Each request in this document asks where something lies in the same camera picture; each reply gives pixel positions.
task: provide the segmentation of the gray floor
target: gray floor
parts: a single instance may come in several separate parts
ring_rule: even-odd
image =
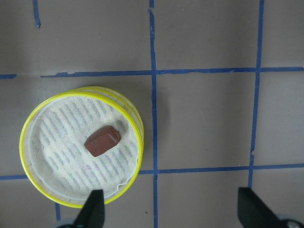
[[[38,4],[40,29],[31,1],[0,3],[0,75],[17,74],[0,80],[0,227],[50,228],[56,222],[55,203],[28,179],[3,178],[24,175],[21,128],[52,95],[99,85],[128,97],[145,127],[141,170],[153,170],[151,75],[40,77],[151,70],[149,1]],[[303,8],[300,0],[265,0],[261,67],[304,66]],[[258,0],[156,0],[152,10],[158,70],[256,67]],[[248,167],[255,78],[245,70],[157,75],[158,168]],[[260,73],[252,186],[281,218],[304,222],[303,99],[303,72]],[[248,169],[193,171],[158,175],[158,227],[240,228],[237,189],[247,186]],[[152,174],[139,175],[106,205],[104,227],[156,228],[153,181]],[[78,212],[60,206],[61,219]]]

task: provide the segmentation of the yellow bowl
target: yellow bowl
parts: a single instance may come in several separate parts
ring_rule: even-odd
[[[48,188],[43,181],[38,177],[38,175],[35,173],[32,164],[29,159],[29,152],[28,152],[28,139],[30,134],[30,129],[32,124],[34,123],[36,117],[38,116],[39,112],[48,104],[50,104],[53,101],[56,101],[61,98],[70,97],[70,96],[84,96],[89,97],[93,99],[97,99],[99,101],[105,102],[106,104],[110,105],[117,111],[119,111],[124,118],[128,120],[130,125],[132,126],[137,142],[138,142],[138,159],[136,164],[136,169],[133,174],[133,176],[128,180],[128,182],[124,185],[120,185],[118,187],[118,191],[111,195],[108,198],[105,198],[104,203],[107,204],[109,202],[112,202],[113,200],[120,197],[122,194],[124,194],[130,186],[135,181],[140,166],[142,162],[142,155],[143,155],[143,122],[142,119],[134,107],[134,105],[126,99],[121,94],[117,93],[116,91],[98,87],[98,86],[89,86],[89,87],[83,87],[75,90],[71,90],[62,94],[55,95],[48,100],[42,102],[40,105],[38,105],[32,113],[29,115],[27,120],[25,121],[25,124],[21,131],[20,136],[20,142],[19,142],[19,152],[20,152],[20,158],[21,163],[23,166],[23,169],[28,176],[29,180],[32,182],[32,184],[46,197],[53,200],[54,202],[57,202],[59,204],[73,207],[73,208],[81,208],[85,201],[78,201],[74,199],[69,199],[67,197],[63,197],[61,195],[58,195],[53,190]]]

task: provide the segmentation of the white cloth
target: white cloth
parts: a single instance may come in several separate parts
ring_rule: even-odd
[[[111,125],[122,139],[106,153],[93,157],[84,147],[97,129]],[[91,190],[103,189],[107,198],[133,176],[138,142],[128,120],[116,109],[84,96],[51,102],[36,117],[28,139],[35,173],[55,193],[86,200]]]

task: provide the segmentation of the painter's tape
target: painter's tape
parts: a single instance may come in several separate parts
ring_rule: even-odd
[[[304,168],[304,164],[283,164],[283,165],[257,165],[254,170],[275,170],[275,169],[296,169]]]
[[[100,76],[135,76],[135,75],[151,75],[150,70],[129,70],[129,71],[104,71],[104,72],[61,72],[55,75],[41,77],[100,77]]]
[[[151,53],[151,75],[152,75],[152,126],[153,126],[153,171],[158,172],[157,161],[157,82],[156,82],[156,58],[154,51],[155,23],[152,9],[149,9],[150,15],[150,53]],[[158,227],[158,181],[157,173],[153,175],[153,222],[154,228]]]
[[[264,17],[264,0],[260,0],[259,16],[258,16],[258,32],[257,32],[257,52],[256,52],[257,68],[261,67],[261,60],[262,60],[263,17]]]
[[[248,169],[249,169],[248,166],[211,167],[211,168],[194,168],[194,169],[159,170],[159,173],[220,172],[220,171],[240,171],[240,170],[248,170]]]
[[[261,68],[262,59],[262,39],[263,39],[263,16],[264,16],[264,0],[259,3],[259,16],[258,16],[258,34],[257,34],[257,52],[256,52],[256,67]],[[256,132],[257,132],[257,111],[258,111],[258,94],[260,90],[260,72],[256,72],[255,81],[255,94],[253,101],[253,116],[252,116],[252,131],[251,131],[251,145],[250,145],[250,164],[248,175],[248,187],[252,188],[253,180],[253,167],[254,167],[254,149],[256,146]]]
[[[17,77],[17,74],[0,75],[0,79],[13,79],[15,77]]]
[[[61,214],[60,214],[59,203],[55,203],[55,211],[56,211],[56,221],[60,221],[61,220]]]
[[[210,69],[169,69],[169,70],[156,70],[157,75],[165,74],[186,74],[186,73],[246,73],[246,72],[292,72],[304,71],[301,66],[291,67],[241,67],[241,68],[210,68]],[[136,75],[152,75],[151,70],[129,70],[129,71],[103,71],[103,72],[75,72],[69,74],[68,72],[61,72],[55,75],[41,76],[41,77],[100,77],[100,76],[136,76]],[[0,79],[15,78],[17,75],[0,75]]]
[[[154,8],[154,0],[149,0],[149,7]]]
[[[34,18],[36,22],[36,27],[40,28],[41,23],[39,19],[38,0],[33,0],[33,9],[34,9]]]
[[[27,175],[0,176],[0,181],[27,179]]]

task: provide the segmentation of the sieve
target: sieve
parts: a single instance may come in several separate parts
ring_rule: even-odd
[[[84,142],[106,125],[122,139],[93,157]],[[87,86],[53,96],[32,111],[21,131],[20,158],[29,180],[49,199],[81,208],[92,190],[103,189],[106,204],[135,181],[143,137],[142,119],[126,97]]]

